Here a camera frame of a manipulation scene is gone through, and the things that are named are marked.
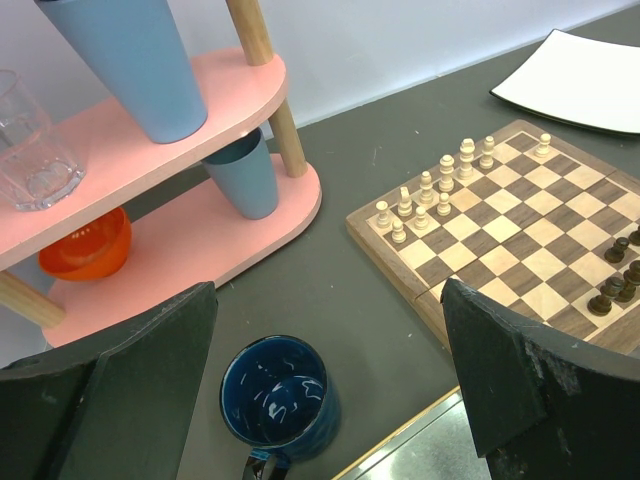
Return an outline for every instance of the wooden post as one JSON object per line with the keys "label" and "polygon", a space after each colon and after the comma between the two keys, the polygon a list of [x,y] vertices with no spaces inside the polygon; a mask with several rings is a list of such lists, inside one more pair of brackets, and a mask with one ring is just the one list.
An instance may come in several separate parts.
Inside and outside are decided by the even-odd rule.
{"label": "wooden post", "polygon": [[0,305],[43,328],[55,327],[65,317],[61,307],[7,271],[0,272]]}
{"label": "wooden post", "polygon": [[[273,49],[258,0],[227,0],[227,7],[240,37],[247,63],[258,66],[271,61]],[[307,171],[307,161],[286,100],[269,118],[269,124],[278,142],[287,175],[304,175]]]}

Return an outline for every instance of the wooden chessboard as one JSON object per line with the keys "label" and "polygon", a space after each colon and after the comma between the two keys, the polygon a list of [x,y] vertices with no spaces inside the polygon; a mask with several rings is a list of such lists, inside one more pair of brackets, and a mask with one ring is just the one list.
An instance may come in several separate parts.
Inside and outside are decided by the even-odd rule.
{"label": "wooden chessboard", "polygon": [[[493,134],[494,163],[474,174],[454,175],[451,214],[436,212],[439,165],[429,170],[434,201],[427,229],[414,227],[420,176],[409,180],[411,215],[400,217],[399,187],[347,217],[353,238],[448,348],[440,294],[449,277],[545,325],[627,354],[640,345],[640,289],[629,303],[614,302],[604,316],[587,302],[612,275],[622,276],[640,255],[631,245],[618,264],[604,252],[628,237],[640,218],[640,182],[576,147],[552,137],[544,158],[534,154],[541,129],[518,120]],[[455,166],[460,164],[454,155]],[[396,244],[391,227],[376,224],[376,203],[386,201],[407,239]]]}

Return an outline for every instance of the gray table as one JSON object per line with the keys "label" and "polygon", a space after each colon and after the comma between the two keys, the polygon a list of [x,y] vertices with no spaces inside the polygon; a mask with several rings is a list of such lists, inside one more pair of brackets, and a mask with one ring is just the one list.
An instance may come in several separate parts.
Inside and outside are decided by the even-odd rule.
{"label": "gray table", "polygon": [[[575,33],[640,46],[638,25],[640,7],[634,7]],[[519,49],[301,129],[307,158],[322,181],[323,205],[297,240],[219,289],[220,312],[179,479],[239,478],[249,448],[226,430],[218,387],[234,354],[262,336],[285,333],[311,343],[342,398],[339,436],[323,455],[296,466],[291,480],[337,474],[455,386],[449,354],[349,238],[344,219],[456,151],[462,138],[480,138],[525,118],[640,176],[637,138],[538,118],[488,94],[534,49]],[[129,211],[134,217],[145,214],[204,178],[200,169],[183,172],[132,201]]]}

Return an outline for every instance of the light blue cup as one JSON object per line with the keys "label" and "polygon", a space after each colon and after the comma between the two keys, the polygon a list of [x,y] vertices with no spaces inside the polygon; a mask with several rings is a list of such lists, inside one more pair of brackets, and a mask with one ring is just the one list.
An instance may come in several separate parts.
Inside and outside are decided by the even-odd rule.
{"label": "light blue cup", "polygon": [[207,109],[166,0],[36,0],[156,143],[198,130]]}
{"label": "light blue cup", "polygon": [[259,128],[209,155],[202,164],[243,216],[257,220],[278,206],[276,175]]}

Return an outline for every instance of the orange bowl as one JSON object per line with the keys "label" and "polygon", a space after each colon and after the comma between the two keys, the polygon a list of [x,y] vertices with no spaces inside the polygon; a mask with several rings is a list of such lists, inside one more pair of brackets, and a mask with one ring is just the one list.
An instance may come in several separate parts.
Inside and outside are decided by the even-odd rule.
{"label": "orange bowl", "polygon": [[131,222],[122,207],[40,251],[40,268],[61,280],[82,282],[114,274],[131,248]]}

